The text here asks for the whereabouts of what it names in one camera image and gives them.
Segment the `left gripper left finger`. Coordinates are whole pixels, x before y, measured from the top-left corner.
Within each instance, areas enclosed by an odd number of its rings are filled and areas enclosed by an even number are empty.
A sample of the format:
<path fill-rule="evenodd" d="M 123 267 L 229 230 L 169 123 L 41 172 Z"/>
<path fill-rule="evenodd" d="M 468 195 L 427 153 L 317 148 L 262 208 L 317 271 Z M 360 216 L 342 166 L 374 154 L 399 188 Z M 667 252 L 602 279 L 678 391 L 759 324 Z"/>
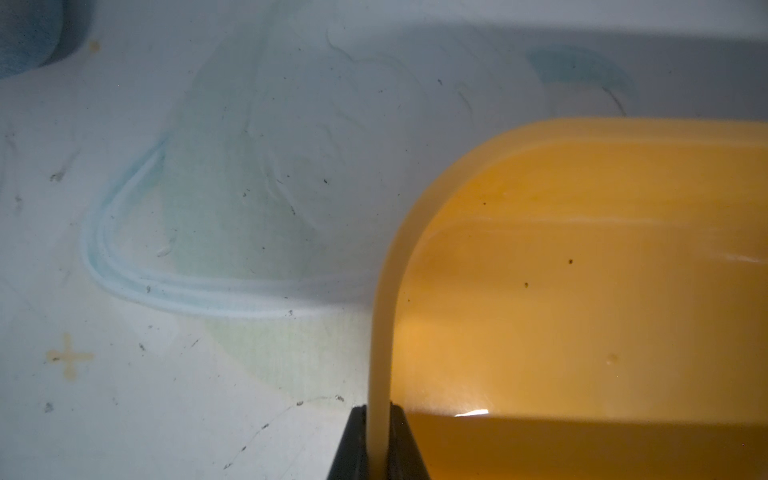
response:
<path fill-rule="evenodd" d="M 350 411 L 328 480 L 368 480 L 366 450 L 366 406 L 355 406 Z"/>

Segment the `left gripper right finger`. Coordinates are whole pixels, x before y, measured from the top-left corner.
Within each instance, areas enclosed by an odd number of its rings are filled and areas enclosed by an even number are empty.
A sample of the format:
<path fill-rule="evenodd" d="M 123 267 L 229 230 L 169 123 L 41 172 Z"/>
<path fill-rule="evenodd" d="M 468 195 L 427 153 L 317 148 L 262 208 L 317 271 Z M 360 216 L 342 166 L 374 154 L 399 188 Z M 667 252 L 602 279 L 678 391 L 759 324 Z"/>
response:
<path fill-rule="evenodd" d="M 390 407 L 388 479 L 430 480 L 403 408 L 395 404 Z"/>

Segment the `yellow plastic storage box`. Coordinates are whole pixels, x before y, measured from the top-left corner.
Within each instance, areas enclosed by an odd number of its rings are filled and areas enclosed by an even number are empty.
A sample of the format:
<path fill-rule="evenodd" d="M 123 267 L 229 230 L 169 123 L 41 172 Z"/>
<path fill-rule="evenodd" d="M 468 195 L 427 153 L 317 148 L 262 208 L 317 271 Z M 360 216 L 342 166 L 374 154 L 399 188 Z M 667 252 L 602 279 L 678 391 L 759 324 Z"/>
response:
<path fill-rule="evenodd" d="M 564 119 L 416 201 L 375 294 L 366 450 L 390 405 L 435 479 L 767 475 L 767 126 Z"/>

